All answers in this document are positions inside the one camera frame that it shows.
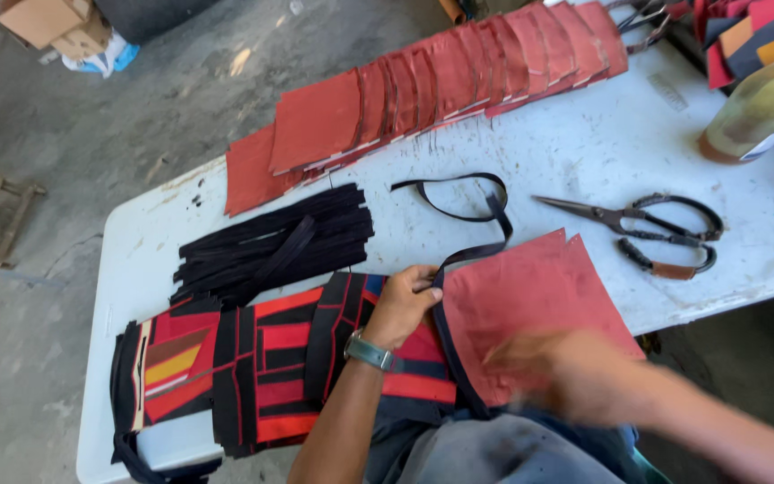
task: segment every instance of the cardboard box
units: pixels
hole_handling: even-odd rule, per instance
[[[0,22],[38,49],[91,16],[91,0],[4,0]]]
[[[81,61],[105,51],[112,36],[113,27],[95,9],[87,22],[53,40],[52,46],[72,61]]]

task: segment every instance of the person's arm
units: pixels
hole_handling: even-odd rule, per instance
[[[584,332],[520,334],[489,368],[547,375],[543,401],[578,423],[659,432],[749,482],[774,484],[774,429],[702,393],[666,368],[629,360]]]
[[[417,328],[423,314],[440,301],[431,288],[437,266],[415,265],[384,285],[361,339],[396,350]],[[291,484],[357,484],[363,480],[383,371],[353,358],[342,369],[288,475]]]

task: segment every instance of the bottle label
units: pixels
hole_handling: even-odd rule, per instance
[[[774,133],[767,136],[757,147],[754,147],[751,151],[748,151],[743,155],[742,158],[740,158],[740,161],[754,160],[772,147],[774,147]]]

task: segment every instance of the white folding table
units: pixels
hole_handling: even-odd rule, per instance
[[[109,216],[97,282],[89,365],[82,403],[77,474],[83,484],[127,478],[109,463],[113,420],[109,370],[115,335],[130,320],[168,306],[178,247],[227,225],[295,203],[331,185],[365,190],[375,236],[354,270],[390,274],[410,264],[440,264],[449,254],[501,239],[494,223],[454,220],[394,182],[490,171],[507,183],[511,246],[560,227],[580,232],[611,299],[634,334],[717,314],[774,297],[774,149],[742,166],[701,158],[696,139],[725,101],[666,42],[630,59],[629,72],[586,90],[543,99],[491,121],[472,118],[403,140],[308,187],[239,215],[223,216],[224,159],[219,158],[124,203]],[[456,211],[485,210],[473,181],[433,185],[436,203]],[[713,243],[718,262],[691,281],[652,277],[616,248],[603,225],[534,202],[532,194],[621,208],[653,192],[697,199],[722,215],[726,231]],[[199,195],[201,205],[192,200]],[[657,215],[697,224],[674,207]],[[637,242],[654,260],[699,262],[701,254],[658,242]],[[324,283],[328,276],[263,293],[259,301]],[[174,467],[221,455],[210,412],[160,423],[139,434],[149,465]]]

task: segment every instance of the watch strap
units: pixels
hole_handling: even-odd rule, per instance
[[[401,373],[404,362],[391,351],[377,347],[360,338],[361,330],[355,331],[349,338],[345,348],[346,358],[356,358],[369,363],[376,368],[392,373]]]

